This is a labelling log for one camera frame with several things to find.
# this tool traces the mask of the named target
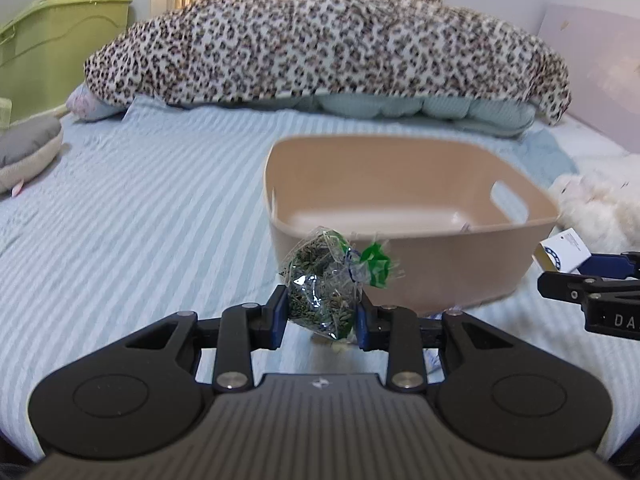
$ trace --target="clear plastic bag of dried herbs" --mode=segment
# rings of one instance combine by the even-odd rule
[[[334,340],[350,336],[362,285],[383,288],[393,265],[382,244],[362,253],[338,232],[318,228],[287,256],[289,319]]]

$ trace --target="striped bed sheet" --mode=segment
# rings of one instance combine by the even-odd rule
[[[122,121],[67,117],[63,125],[55,167],[19,197],[0,200],[0,430],[34,459],[42,452],[26,407],[51,371],[177,310],[213,317],[269,297],[278,280],[262,167],[277,139],[350,132],[457,139],[536,177],[536,164],[518,158],[519,141],[442,124],[183,111],[138,98]],[[640,423],[637,343],[584,332],[579,308],[539,297],[538,274],[531,267],[512,296],[470,312],[604,382],[614,417],[600,453],[610,456]],[[199,379],[210,376],[213,357],[204,353]],[[330,343],[292,324],[279,350],[254,352],[256,380],[276,371],[383,374],[385,366],[383,352]]]

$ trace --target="green plastic storage bin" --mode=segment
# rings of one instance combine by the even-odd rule
[[[17,121],[64,104],[84,60],[127,27],[132,0],[40,0],[0,28],[0,98]]]

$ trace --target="beige plastic basket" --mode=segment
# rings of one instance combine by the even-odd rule
[[[408,137],[281,140],[268,156],[264,195],[279,261],[318,226],[360,249],[390,240],[404,277],[367,294],[419,314],[513,292],[558,217],[542,190],[492,153]]]

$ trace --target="pink board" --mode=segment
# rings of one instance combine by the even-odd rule
[[[640,153],[640,20],[549,5],[540,37],[569,65],[569,113]]]

